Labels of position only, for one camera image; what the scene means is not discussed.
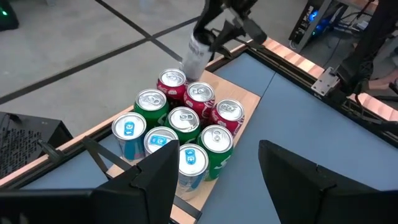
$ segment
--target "metal bracket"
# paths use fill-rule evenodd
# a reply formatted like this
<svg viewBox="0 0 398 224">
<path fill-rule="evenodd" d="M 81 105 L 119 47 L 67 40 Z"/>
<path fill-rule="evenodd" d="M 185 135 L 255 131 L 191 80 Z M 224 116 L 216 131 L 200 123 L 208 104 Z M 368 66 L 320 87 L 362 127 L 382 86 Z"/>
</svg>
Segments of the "metal bracket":
<svg viewBox="0 0 398 224">
<path fill-rule="evenodd" d="M 61 150 L 52 147 L 49 143 L 43 141 L 42 139 L 37 140 L 37 144 L 42 147 L 43 151 L 47 155 L 49 155 L 49 158 L 52 162 L 59 162 L 65 157 L 65 154 Z"/>
<path fill-rule="evenodd" d="M 326 96 L 330 90 L 334 89 L 339 82 L 339 78 L 332 74 L 332 71 L 332 67 L 327 68 L 318 78 L 318 80 L 311 86 L 311 89 L 315 93 L 318 93 L 320 96 Z"/>
</svg>

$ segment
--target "blue led light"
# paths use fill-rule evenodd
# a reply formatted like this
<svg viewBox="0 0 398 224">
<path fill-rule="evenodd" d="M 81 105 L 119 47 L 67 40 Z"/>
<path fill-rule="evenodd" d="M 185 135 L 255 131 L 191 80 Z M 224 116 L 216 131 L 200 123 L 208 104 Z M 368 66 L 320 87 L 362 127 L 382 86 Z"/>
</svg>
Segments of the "blue led light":
<svg viewBox="0 0 398 224">
<path fill-rule="evenodd" d="M 318 11 L 313 11 L 309 16 L 308 16 L 308 21 L 312 22 L 315 19 L 315 16 L 318 15 Z"/>
</svg>

